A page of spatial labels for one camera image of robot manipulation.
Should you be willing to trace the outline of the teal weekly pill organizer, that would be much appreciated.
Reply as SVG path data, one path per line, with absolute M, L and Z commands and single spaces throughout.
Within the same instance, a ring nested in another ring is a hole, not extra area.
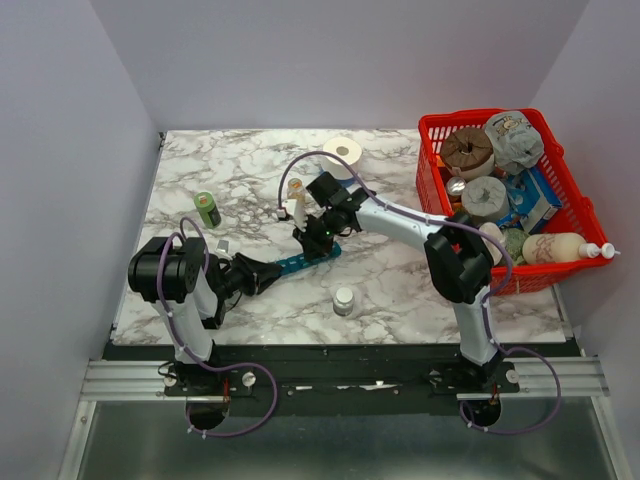
M 305 270 L 320 263 L 335 259 L 342 253 L 342 249 L 337 242 L 333 243 L 330 253 L 322 258 L 306 260 L 303 254 L 294 255 L 285 259 L 277 260 L 276 264 L 282 267 L 281 275 L 290 275 Z

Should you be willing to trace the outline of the white pill bottle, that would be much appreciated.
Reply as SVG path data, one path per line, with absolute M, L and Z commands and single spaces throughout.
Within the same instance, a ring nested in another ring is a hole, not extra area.
M 332 304 L 333 310 L 337 315 L 350 315 L 353 312 L 355 305 L 354 292 L 348 287 L 338 288 L 332 297 Z

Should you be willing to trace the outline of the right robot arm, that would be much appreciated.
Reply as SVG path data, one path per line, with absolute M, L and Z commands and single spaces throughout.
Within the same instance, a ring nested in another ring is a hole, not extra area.
M 305 211 L 299 199 L 281 200 L 278 218 L 291 218 L 293 237 L 307 261 L 325 258 L 334 239 L 350 231 L 380 234 L 425 254 L 436 291 L 454 309 L 460 333 L 459 358 L 435 367 L 449 376 L 455 388 L 480 392 L 496 380 L 504 353 L 494 339 L 489 307 L 492 255 L 489 237 L 466 214 L 432 215 L 387 201 L 361 185 L 344 188 L 324 172 L 307 186 L 322 209 L 319 216 Z

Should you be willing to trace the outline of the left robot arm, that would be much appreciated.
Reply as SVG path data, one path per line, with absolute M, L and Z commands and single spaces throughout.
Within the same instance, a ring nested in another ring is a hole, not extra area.
M 188 384 L 209 395 L 220 387 L 222 372 L 231 368 L 219 364 L 207 329 L 221 325 L 228 300 L 262 294 L 282 276 L 283 266 L 241 253 L 220 258 L 196 237 L 176 247 L 175 237 L 151 238 L 130 260 L 128 283 L 164 317 L 176 363 L 192 365 Z

